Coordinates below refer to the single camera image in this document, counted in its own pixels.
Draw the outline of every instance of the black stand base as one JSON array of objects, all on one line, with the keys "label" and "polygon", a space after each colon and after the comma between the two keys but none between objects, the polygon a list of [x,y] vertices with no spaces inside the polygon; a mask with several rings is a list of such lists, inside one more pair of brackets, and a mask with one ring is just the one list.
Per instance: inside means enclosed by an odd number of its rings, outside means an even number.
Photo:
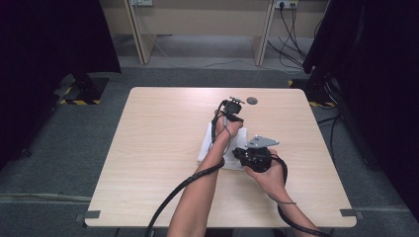
[{"label": "black stand base", "polygon": [[76,81],[71,84],[67,93],[64,95],[61,104],[68,105],[98,105],[102,94],[109,81],[109,78],[91,78],[92,87],[90,89],[79,88]]},{"label": "black stand base", "polygon": [[301,89],[309,102],[315,102],[318,104],[333,103],[324,88],[320,88],[315,91],[308,90],[306,87],[307,81],[307,79],[292,79],[290,82],[290,88]]}]

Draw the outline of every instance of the right arm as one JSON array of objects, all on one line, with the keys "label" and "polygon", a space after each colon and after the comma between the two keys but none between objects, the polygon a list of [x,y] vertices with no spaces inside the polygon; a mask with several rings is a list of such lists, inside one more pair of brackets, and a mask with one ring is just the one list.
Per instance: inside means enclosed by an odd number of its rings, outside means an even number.
[{"label": "right arm", "polygon": [[[270,152],[277,155],[276,150],[270,149]],[[250,177],[255,179],[258,185],[269,197],[277,202],[281,211],[289,220],[305,228],[319,231],[288,195],[285,187],[283,167],[281,164],[276,161],[272,161],[271,168],[264,173],[256,173],[247,166],[244,166],[243,169]],[[294,234],[298,237],[313,236],[299,230],[294,230]]]}]

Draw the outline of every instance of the gray carpet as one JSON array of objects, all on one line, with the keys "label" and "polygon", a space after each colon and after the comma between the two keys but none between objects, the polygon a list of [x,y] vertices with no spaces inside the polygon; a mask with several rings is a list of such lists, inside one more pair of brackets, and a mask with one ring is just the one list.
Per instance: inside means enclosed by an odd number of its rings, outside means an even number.
[{"label": "gray carpet", "polygon": [[[9,162],[0,172],[0,236],[115,236],[116,229],[84,228],[80,219],[132,87],[287,88],[289,79],[307,77],[263,70],[169,68],[123,68],[123,74],[93,76],[110,78],[101,103],[57,105],[30,147],[33,155]],[[63,80],[64,89],[70,79]],[[312,110],[317,120],[338,113]],[[331,125],[321,130],[330,149]],[[384,173],[365,165],[343,121],[335,125],[333,151],[351,205],[361,216],[355,227],[335,229],[333,236],[417,236],[418,222]],[[273,236],[266,230],[238,232],[236,236]],[[141,233],[141,229],[122,229],[118,236]],[[164,236],[165,230],[156,235]]]}]

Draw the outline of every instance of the power outlet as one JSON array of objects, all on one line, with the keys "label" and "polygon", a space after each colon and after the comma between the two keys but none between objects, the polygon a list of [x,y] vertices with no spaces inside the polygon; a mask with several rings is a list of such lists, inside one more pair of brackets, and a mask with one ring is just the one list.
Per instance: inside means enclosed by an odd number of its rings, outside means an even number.
[{"label": "power outlet", "polygon": [[138,7],[152,7],[153,0],[130,0],[132,6]]},{"label": "power outlet", "polygon": [[298,5],[298,0],[278,0],[275,8],[281,9],[282,2],[284,3],[284,9],[296,9],[296,5]]}]

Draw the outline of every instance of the wooden table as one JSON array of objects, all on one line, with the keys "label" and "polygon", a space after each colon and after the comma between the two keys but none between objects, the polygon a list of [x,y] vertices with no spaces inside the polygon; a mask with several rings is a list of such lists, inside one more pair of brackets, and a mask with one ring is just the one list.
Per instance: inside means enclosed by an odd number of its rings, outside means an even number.
[{"label": "wooden table", "polygon": [[[160,203],[197,168],[213,111],[230,96],[258,99],[239,114],[247,138],[262,135],[287,162],[287,189],[322,227],[352,227],[343,217],[348,198],[301,90],[237,88],[133,88],[129,94],[86,218],[88,226],[144,227]],[[167,227],[178,194],[155,227]],[[285,227],[275,203],[243,171],[222,169],[208,227]]]}]

